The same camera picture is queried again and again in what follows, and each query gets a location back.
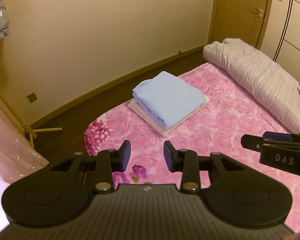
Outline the wooden clothes rack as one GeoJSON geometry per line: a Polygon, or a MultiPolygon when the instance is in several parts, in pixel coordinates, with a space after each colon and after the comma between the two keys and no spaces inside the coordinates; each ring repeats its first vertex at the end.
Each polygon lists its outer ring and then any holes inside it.
{"type": "Polygon", "coordinates": [[[28,125],[22,117],[15,111],[9,101],[4,97],[2,92],[0,92],[0,99],[4,103],[4,105],[8,108],[8,110],[12,113],[12,115],[18,120],[21,124],[21,127],[25,130],[25,132],[29,135],[29,140],[31,147],[34,149],[34,139],[38,137],[38,133],[45,133],[45,132],[59,132],[63,129],[61,127],[54,127],[54,128],[42,128],[42,129],[32,129],[30,125],[28,125]]]}

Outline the white wardrobe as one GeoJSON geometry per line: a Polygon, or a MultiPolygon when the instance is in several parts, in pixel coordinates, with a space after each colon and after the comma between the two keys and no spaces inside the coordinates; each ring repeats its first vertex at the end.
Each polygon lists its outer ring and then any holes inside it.
{"type": "Polygon", "coordinates": [[[300,82],[300,0],[271,0],[261,51],[300,82]]]}

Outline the light blue sweatshirt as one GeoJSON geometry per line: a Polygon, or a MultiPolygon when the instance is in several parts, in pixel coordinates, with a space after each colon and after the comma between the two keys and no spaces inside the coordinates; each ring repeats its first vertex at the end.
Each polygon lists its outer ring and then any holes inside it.
{"type": "Polygon", "coordinates": [[[163,129],[169,129],[206,103],[205,95],[166,71],[139,83],[133,97],[163,129]]]}

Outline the brown wooden door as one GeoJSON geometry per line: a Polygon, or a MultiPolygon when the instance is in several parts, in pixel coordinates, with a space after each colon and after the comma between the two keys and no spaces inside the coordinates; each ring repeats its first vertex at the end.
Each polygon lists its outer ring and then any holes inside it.
{"type": "Polygon", "coordinates": [[[213,0],[208,42],[240,38],[259,49],[272,0],[213,0]]]}

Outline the pink floral blanket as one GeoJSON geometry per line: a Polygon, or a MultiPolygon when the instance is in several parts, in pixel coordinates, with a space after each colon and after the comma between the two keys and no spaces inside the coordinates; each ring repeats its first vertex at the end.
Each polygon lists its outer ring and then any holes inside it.
{"type": "Polygon", "coordinates": [[[300,232],[300,176],[262,165],[257,152],[241,146],[244,134],[261,136],[266,131],[285,132],[285,128],[225,71],[206,63],[181,78],[209,97],[209,102],[162,136],[128,103],[123,103],[89,124],[84,142],[89,155],[118,148],[129,140],[132,147],[125,172],[114,173],[115,184],[180,184],[181,174],[168,170],[163,144],[169,140],[177,149],[188,148],[198,155],[221,152],[280,181],[293,195],[293,206],[286,225],[300,232]]]}

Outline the grey striped duvet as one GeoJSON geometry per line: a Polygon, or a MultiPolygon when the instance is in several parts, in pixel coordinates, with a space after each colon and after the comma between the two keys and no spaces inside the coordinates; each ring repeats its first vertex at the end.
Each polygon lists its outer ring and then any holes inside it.
{"type": "Polygon", "coordinates": [[[203,57],[226,71],[285,128],[300,133],[300,85],[279,64],[239,38],[207,44],[203,57]]]}

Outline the folded pale pink garment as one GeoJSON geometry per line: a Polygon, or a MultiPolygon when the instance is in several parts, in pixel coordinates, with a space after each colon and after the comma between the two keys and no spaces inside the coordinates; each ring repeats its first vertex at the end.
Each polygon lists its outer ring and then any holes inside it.
{"type": "Polygon", "coordinates": [[[174,129],[176,129],[179,125],[181,125],[183,122],[185,122],[187,119],[195,115],[198,111],[200,111],[205,105],[207,105],[210,101],[210,98],[206,95],[205,96],[206,102],[200,106],[198,109],[187,115],[185,118],[183,118],[181,121],[176,123],[175,125],[171,126],[169,129],[163,129],[161,126],[159,126],[153,118],[150,117],[148,113],[145,112],[145,110],[142,109],[139,103],[135,99],[130,100],[128,107],[132,109],[139,117],[141,117],[147,124],[149,124],[152,128],[154,128],[160,135],[163,137],[167,136],[169,133],[171,133],[174,129]]]}

